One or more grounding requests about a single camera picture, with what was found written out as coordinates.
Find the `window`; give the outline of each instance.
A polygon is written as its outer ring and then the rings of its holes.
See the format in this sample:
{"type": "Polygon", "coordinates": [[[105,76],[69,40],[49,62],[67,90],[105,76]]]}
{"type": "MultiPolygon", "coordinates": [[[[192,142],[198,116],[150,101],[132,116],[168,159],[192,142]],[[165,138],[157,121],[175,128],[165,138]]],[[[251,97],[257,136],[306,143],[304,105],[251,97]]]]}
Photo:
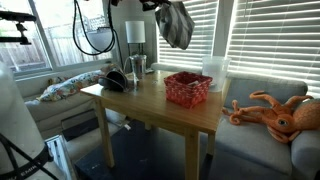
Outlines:
{"type": "Polygon", "coordinates": [[[195,22],[190,44],[186,50],[171,48],[158,35],[158,62],[200,68],[202,57],[212,55],[218,0],[192,0],[183,3],[195,22]]]}
{"type": "Polygon", "coordinates": [[[319,0],[239,0],[229,70],[302,80],[320,97],[319,14],[319,0]]]}
{"type": "MultiPolygon", "coordinates": [[[[101,0],[79,1],[79,4],[87,31],[107,25],[101,0]]],[[[36,23],[22,23],[27,29],[25,35],[31,45],[0,44],[0,61],[7,64],[13,72],[33,73],[112,57],[110,52],[90,56],[77,49],[72,36],[73,0],[3,0],[0,6],[0,10],[29,13],[37,17],[36,23]]],[[[93,53],[85,39],[79,13],[77,16],[76,40],[84,51],[93,53]]],[[[1,20],[0,36],[20,37],[15,23],[1,20]]]]}

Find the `red basket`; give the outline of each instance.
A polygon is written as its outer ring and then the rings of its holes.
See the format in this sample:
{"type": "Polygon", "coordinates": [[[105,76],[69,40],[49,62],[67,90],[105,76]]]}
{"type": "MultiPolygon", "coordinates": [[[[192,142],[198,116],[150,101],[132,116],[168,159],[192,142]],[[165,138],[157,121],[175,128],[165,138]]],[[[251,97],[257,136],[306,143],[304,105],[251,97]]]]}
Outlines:
{"type": "Polygon", "coordinates": [[[164,78],[166,85],[166,98],[186,108],[207,99],[208,89],[212,77],[190,72],[179,72],[164,78]]]}

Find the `headphones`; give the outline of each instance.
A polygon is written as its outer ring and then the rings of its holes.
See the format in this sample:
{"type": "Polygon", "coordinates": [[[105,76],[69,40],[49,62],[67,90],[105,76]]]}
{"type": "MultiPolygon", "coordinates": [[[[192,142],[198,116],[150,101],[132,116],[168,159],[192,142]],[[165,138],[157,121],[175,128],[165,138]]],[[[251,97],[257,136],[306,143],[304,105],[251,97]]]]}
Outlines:
{"type": "Polygon", "coordinates": [[[109,71],[105,77],[100,77],[98,83],[111,91],[124,92],[128,89],[128,79],[120,71],[109,71]]]}

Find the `gray bag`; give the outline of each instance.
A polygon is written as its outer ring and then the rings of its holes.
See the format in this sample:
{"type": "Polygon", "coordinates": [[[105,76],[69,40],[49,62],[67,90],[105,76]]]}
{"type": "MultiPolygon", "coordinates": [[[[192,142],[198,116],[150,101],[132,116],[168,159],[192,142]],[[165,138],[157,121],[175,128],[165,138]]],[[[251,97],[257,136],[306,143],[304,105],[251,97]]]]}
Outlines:
{"type": "Polygon", "coordinates": [[[188,48],[195,23],[182,2],[163,3],[155,17],[161,36],[171,47],[188,48]]]}

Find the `window blind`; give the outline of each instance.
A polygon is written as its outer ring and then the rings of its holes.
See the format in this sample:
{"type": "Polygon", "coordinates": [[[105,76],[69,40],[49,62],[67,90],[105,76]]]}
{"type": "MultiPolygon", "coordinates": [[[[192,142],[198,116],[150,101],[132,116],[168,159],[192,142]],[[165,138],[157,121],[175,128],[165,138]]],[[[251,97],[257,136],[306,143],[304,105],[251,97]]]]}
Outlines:
{"type": "Polygon", "coordinates": [[[202,67],[202,57],[211,56],[218,0],[189,0],[183,2],[195,28],[186,50],[171,48],[158,35],[158,62],[168,65],[202,67]]]}
{"type": "Polygon", "coordinates": [[[320,0],[238,0],[229,71],[303,80],[320,97],[320,0]]]}

